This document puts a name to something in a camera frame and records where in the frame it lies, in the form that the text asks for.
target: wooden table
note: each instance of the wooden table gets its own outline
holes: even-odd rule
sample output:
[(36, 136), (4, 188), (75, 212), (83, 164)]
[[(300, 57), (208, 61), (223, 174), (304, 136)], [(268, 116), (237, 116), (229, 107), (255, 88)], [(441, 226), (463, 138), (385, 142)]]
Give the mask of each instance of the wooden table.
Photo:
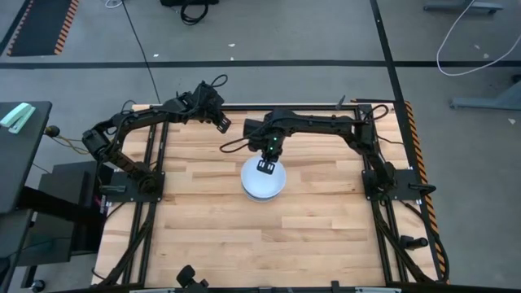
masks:
[[(377, 130), (400, 142), (393, 110), (376, 122)], [(268, 203), (253, 202), (244, 194), (240, 170), (254, 154), (246, 148), (224, 154), (219, 146), (242, 137), (245, 118), (262, 120), (264, 114), (226, 112), (232, 121), (226, 134), (199, 122), (169, 126), (164, 199), (157, 208), (146, 287), (179, 287), (175, 278), (185, 265), (192, 265), (196, 279), (206, 278), (212, 287), (330, 286), (332, 280), (341, 286), (385, 284), (373, 214), (361, 180), (362, 157), (340, 137), (297, 133), (286, 139), (281, 156), (287, 169), (283, 192)], [(143, 160), (148, 131), (138, 129), (127, 136), (123, 151), (133, 160)], [(402, 145), (380, 144), (383, 156), (396, 168), (409, 167)], [(400, 234), (427, 237), (421, 219), (400, 203), (394, 203), (394, 209)], [(95, 268), (102, 276), (127, 248), (133, 214), (134, 204), (127, 203), (107, 221)], [(392, 275), (398, 280), (394, 251), (388, 244), (387, 249)], [(437, 278), (430, 249), (410, 255), (425, 274)], [(139, 259), (140, 252), (134, 257), (134, 281)]]

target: warning stripe tape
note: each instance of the warning stripe tape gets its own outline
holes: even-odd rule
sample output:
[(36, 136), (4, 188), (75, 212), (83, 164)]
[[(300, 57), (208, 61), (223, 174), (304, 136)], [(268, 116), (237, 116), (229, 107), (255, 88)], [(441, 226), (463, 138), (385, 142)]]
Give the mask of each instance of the warning stripe tape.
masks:
[(55, 54), (60, 55), (65, 47), (65, 41), (67, 41), (68, 33), (72, 27), (72, 21), (74, 20), (74, 15), (78, 10), (78, 0), (71, 0), (67, 14), (65, 16), (65, 20), (63, 20), (62, 29), (59, 32), (58, 40), (56, 40), (55, 46)]
[[(418, 161), (420, 177), (422, 179), (422, 183), (427, 184), (427, 172), (425, 171), (425, 164), (423, 163), (422, 150), (420, 147), (420, 141), (416, 129), (416, 122), (414, 122), (413, 107), (411, 106), (411, 103), (409, 101), (405, 101), (405, 108), (407, 110), (407, 116), (409, 117), (410, 132), (413, 136), (414, 151), (416, 152), (416, 159)], [(440, 234), (438, 224), (436, 222), (436, 215), (434, 213), (434, 205), (432, 204), (432, 198), (430, 195), (425, 195), (424, 200), (427, 205), (429, 220), (431, 220), (431, 228), (432, 230), (434, 230), (436, 234)], [(440, 265), (440, 272), (445, 273), (445, 258), (441, 254), (441, 247), (438, 245), (438, 243), (435, 243), (435, 248), (436, 256)]]
[(7, 56), (11, 56), (13, 46), (15, 45), (16, 38), (18, 37), (18, 34), (20, 33), (20, 30), (22, 29), (22, 26), (25, 23), (25, 20), (27, 19), (27, 15), (31, 11), (31, 7), (33, 7), (34, 0), (31, 0), (29, 4), (27, 5), (27, 8), (25, 8), (25, 13), (22, 16), (20, 22), (18, 23), (18, 28), (16, 28), (15, 33), (13, 34), (13, 38), (11, 39), (11, 44), (7, 47)]

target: black stand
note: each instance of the black stand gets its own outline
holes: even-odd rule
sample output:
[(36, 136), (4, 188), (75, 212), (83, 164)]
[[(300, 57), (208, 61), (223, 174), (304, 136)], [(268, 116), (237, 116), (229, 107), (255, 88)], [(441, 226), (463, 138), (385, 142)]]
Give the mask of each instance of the black stand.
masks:
[(107, 201), (113, 203), (156, 203), (163, 198), (164, 172), (157, 174), (157, 190), (150, 194), (140, 193), (138, 185), (125, 172), (112, 174), (111, 186), (120, 187), (121, 191), (106, 192)]
[[(373, 170), (365, 170), (361, 173), (366, 198), (368, 200), (381, 200), (382, 195), (378, 190), (374, 189), (375, 175)], [(414, 170), (396, 170), (395, 173), (396, 188), (387, 192), (390, 200), (416, 200), (422, 196), (418, 190), (410, 188), (416, 186), (418, 179)]]

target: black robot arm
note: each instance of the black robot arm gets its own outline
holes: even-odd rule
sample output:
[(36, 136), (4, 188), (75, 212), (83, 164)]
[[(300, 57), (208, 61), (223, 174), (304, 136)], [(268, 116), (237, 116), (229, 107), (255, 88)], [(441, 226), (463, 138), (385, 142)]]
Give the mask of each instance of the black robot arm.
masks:
[[(115, 114), (111, 119), (96, 124), (83, 133), (83, 144), (89, 153), (100, 163), (111, 162), (138, 185), (138, 190), (151, 193), (157, 188), (154, 173), (143, 162), (134, 162), (121, 152), (126, 135), (134, 129), (156, 125), (165, 121), (186, 123), (198, 120), (201, 123), (213, 123), (217, 130), (225, 133), (230, 126), (225, 114), (221, 111), (224, 99), (213, 86), (201, 82), (194, 93), (187, 92), (166, 101), (163, 105), (151, 106), (141, 111), (126, 111)], [(106, 133), (114, 129), (114, 138), (109, 140)]]
[(246, 119), (243, 136), (248, 138), (250, 151), (262, 151), (257, 170), (271, 174), (274, 162), (282, 154), (285, 137), (294, 133), (338, 135), (357, 154), (365, 155), (375, 171), (374, 186), (381, 191), (395, 185), (395, 168), (381, 156), (374, 123), (354, 120), (348, 116), (302, 116), (286, 109), (275, 109), (264, 121)]

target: wire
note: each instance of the wire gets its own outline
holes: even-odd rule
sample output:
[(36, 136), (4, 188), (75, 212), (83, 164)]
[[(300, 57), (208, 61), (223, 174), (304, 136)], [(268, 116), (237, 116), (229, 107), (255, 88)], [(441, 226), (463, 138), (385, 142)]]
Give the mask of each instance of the wire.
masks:
[(96, 277), (98, 277), (98, 278), (100, 278), (100, 279), (102, 279), (102, 280), (105, 279), (104, 277), (102, 277), (102, 276), (100, 276), (98, 273), (96, 273), (96, 272), (94, 271), (94, 268), (92, 268), (92, 269), (90, 270), (90, 272), (91, 272), (94, 276), (96, 276)]
[(234, 148), (233, 150), (229, 150), (229, 151), (224, 150), (224, 148), (227, 147), (227, 146), (231, 146), (231, 145), (233, 145), (233, 144), (235, 144), (237, 142), (240, 142), (240, 141), (242, 141), (244, 139), (246, 139), (246, 138), (239, 138), (239, 139), (235, 139), (234, 141), (227, 142), (227, 143), (223, 144), (222, 146), (220, 146), (219, 150), (221, 150), (225, 154), (231, 154), (231, 153), (234, 153), (236, 151), (242, 150), (244, 147), (246, 147), (248, 145), (247, 143), (244, 143), (242, 146), (239, 146), (239, 147)]
[(141, 50), (141, 54), (143, 55), (143, 58), (145, 59), (145, 64), (147, 65), (148, 74), (150, 74), (150, 78), (152, 80), (152, 85), (154, 86), (155, 91), (155, 97), (157, 98), (157, 103), (161, 104), (160, 100), (160, 94), (157, 92), (157, 86), (155, 86), (154, 76), (152, 75), (152, 70), (150, 70), (150, 64), (148, 63), (147, 56), (145, 55), (145, 50), (143, 49), (143, 46), (141, 46), (141, 42), (139, 41), (138, 34), (136, 33), (136, 29), (134, 28), (134, 24), (132, 24), (132, 20), (130, 19), (129, 11), (127, 10), (127, 6), (125, 5), (124, 1), (121, 1), (123, 4), (123, 8), (125, 9), (125, 14), (127, 15), (127, 18), (129, 19), (130, 28), (132, 29), (132, 32), (134, 33), (134, 36), (136, 37), (136, 41), (138, 41), (139, 49)]
[(38, 166), (37, 164), (33, 163), (33, 166), (36, 167), (36, 168), (39, 168), (40, 170), (42, 170), (43, 172), (47, 173), (47, 174), (50, 174), (49, 171), (45, 170), (44, 168)]
[(108, 220), (108, 218), (111, 217), (112, 214), (114, 214), (114, 212), (116, 212), (116, 211), (119, 210), (121, 207), (123, 207), (124, 204), (125, 204), (125, 203), (120, 203), (120, 205), (118, 205), (118, 206), (115, 207), (111, 212), (109, 212), (108, 215), (107, 215), (107, 218), (105, 219), (105, 221)]
[[(56, 138), (63, 139), (68, 145), (63, 143), (63, 142), (61, 142), (61, 141), (59, 141)], [(54, 140), (55, 142), (57, 142), (58, 144), (60, 144), (60, 145), (62, 145), (64, 147), (72, 148), (73, 151), (75, 151), (76, 153), (78, 153), (80, 155), (88, 155), (89, 154), (89, 152), (86, 149), (78, 147), (78, 146), (74, 146), (72, 144), (72, 142), (69, 139), (67, 139), (67, 138), (64, 138), (64, 137), (61, 137), (61, 136), (57, 136), (56, 138), (50, 138), (50, 139)]]
[(130, 99), (130, 100), (126, 100), (124, 103), (123, 103), (123, 106), (121, 106), (121, 113), (125, 111), (125, 107), (129, 104), (129, 103), (132, 103), (133, 105), (137, 104), (136, 101)]
[[(215, 82), (218, 81), (218, 80), (220, 80), (222, 77), (224, 77), (225, 80), (224, 80), (222, 83), (216, 85)], [(228, 76), (227, 76), (226, 74), (221, 74), (220, 76), (216, 77), (216, 78), (212, 81), (212, 83), (210, 84), (210, 86), (211, 86), (212, 88), (218, 88), (218, 87), (221, 87), (221, 86), (225, 85), (226, 82), (228, 82)]]
[(388, 140), (388, 139), (386, 139), (386, 138), (382, 138), (382, 137), (379, 136), (379, 135), (377, 135), (377, 137), (378, 137), (379, 139), (381, 139), (381, 140), (383, 140), (383, 141), (385, 141), (385, 142), (389, 142), (389, 143), (391, 143), (391, 144), (400, 144), (400, 145), (402, 145), (402, 146), (404, 145), (403, 142), (394, 142), (394, 141), (390, 141), (390, 140)]
[(464, 76), (464, 75), (469, 74), (469, 73), (477, 72), (478, 70), (481, 70), (483, 68), (490, 67), (490, 66), (494, 65), (495, 63), (498, 63), (499, 61), (503, 60), (506, 56), (510, 55), (510, 53), (512, 53), (512, 51), (515, 49), (515, 47), (519, 44), (519, 41), (521, 41), (521, 33), (520, 33), (518, 39), (515, 41), (514, 45), (510, 48), (510, 50), (508, 50), (503, 56), (499, 57), (497, 60), (492, 61), (491, 63), (485, 64), (482, 67), (474, 68), (474, 69), (471, 69), (471, 70), (469, 70), (467, 72), (460, 72), (460, 73), (447, 73), (447, 72), (445, 72), (441, 68), (441, 65), (440, 65), (440, 53), (441, 53), (441, 50), (443, 50), (443, 47), (445, 46), (445, 43), (447, 42), (447, 39), (449, 39), (449, 36), (452, 33), (452, 31), (454, 30), (454, 27), (456, 26), (456, 24), (458, 24), (459, 20), (472, 7), (472, 4), (474, 4), (474, 2), (475, 2), (475, 0), (472, 0), (472, 2), (469, 4), (469, 6), (463, 11), (463, 13), (460, 14), (460, 16), (456, 19), (456, 21), (454, 21), (454, 24), (449, 29), (449, 32), (445, 36), (445, 39), (441, 42), (441, 46), (438, 49), (438, 52), (436, 52), (436, 63), (438, 65), (438, 69), (440, 70), (441, 73), (445, 74), (447, 77), (460, 77), (460, 76)]
[(204, 11), (203, 13), (198, 17), (191, 17), (186, 15), (185, 11), (188, 8), (188, 6), (193, 2), (194, 0), (186, 0), (185, 3), (181, 7), (181, 21), (185, 25), (195, 25), (198, 24), (208, 13), (208, 0), (204, 1)]
[(112, 5), (112, 6), (109, 6), (109, 5), (108, 5), (109, 2), (117, 2), (117, 0), (107, 0), (107, 1), (105, 2), (105, 7), (106, 7), (106, 8), (110, 8), (110, 9), (120, 7), (121, 4), (123, 4), (123, 0), (120, 0), (119, 3), (117, 3), (116, 5)]
[[(126, 100), (124, 103), (123, 103), (123, 106), (121, 106), (121, 110), (120, 110), (120, 114), (121, 115), (125, 115), (125, 114), (129, 114), (129, 113), (132, 113), (132, 110), (125, 110), (125, 107), (129, 104), (129, 103), (133, 103), (133, 105), (137, 104), (136, 101), (132, 100), (132, 99), (129, 99), (129, 100)], [(109, 132), (108, 129), (105, 130), (105, 133), (107, 135), (114, 135), (116, 134), (116, 131), (117, 129), (114, 129), (113, 132)]]
[[(367, 117), (369, 117), (369, 116), (370, 116), (370, 115), (371, 115), (371, 114), (372, 114), (376, 109), (381, 108), (381, 107), (385, 109), (385, 112), (384, 112), (382, 115), (377, 116), (377, 117), (375, 117), (375, 118), (372, 118), (372, 119), (370, 119), (370, 120), (367, 119)], [(387, 105), (384, 105), (384, 104), (379, 104), (378, 106), (376, 106), (376, 107), (370, 109), (370, 110), (366, 113), (366, 115), (364, 116), (364, 119), (363, 119), (362, 121), (366, 121), (366, 122), (376, 121), (376, 120), (378, 120), (378, 119), (382, 119), (382, 118), (384, 118), (387, 114), (389, 114), (389, 107), (388, 107)]]
[(412, 205), (410, 205), (409, 203), (405, 203), (403, 200), (400, 201), (403, 205), (405, 205), (409, 210), (411, 210), (412, 212), (414, 212), (416, 214), (416, 216), (418, 216), (423, 224), (429, 228), (429, 231), (431, 232), (431, 235), (432, 237), (434, 238), (434, 241), (438, 244), (438, 246), (440, 247), (440, 250), (441, 250), (441, 255), (443, 256), (445, 262), (444, 262), (444, 266), (445, 266), (445, 272), (443, 273), (443, 277), (441, 278), (441, 281), (442, 282), (447, 282), (449, 280), (449, 257), (447, 256), (447, 251), (445, 250), (444, 246), (443, 246), (443, 243), (441, 243), (441, 240), (440, 240), (440, 236), (434, 231), (434, 229), (432, 229), (432, 226), (431, 225), (428, 225), (427, 222), (425, 221), (425, 219), (423, 219), (423, 216), (422, 216), (422, 213), (417, 210), (416, 208), (414, 208)]
[[(46, 240), (46, 241), (42, 241), (40, 243), (34, 243), (34, 244), (31, 244), (27, 247), (24, 247), (20, 250), (20, 252), (28, 249), (28, 248), (31, 248), (31, 247), (35, 247), (35, 246), (38, 246), (38, 245), (42, 245), (42, 244), (45, 244), (45, 243), (49, 243), (49, 242), (54, 242), (55, 240), (60, 240), (60, 239), (70, 239), (70, 237), (57, 237), (57, 238), (53, 238), (53, 239), (49, 239), (49, 240)], [(12, 255), (14, 255), (15, 253), (17, 253), (18, 251), (14, 251), (10, 254), (8, 254), (7, 256), (4, 256), (5, 258), (10, 258)]]

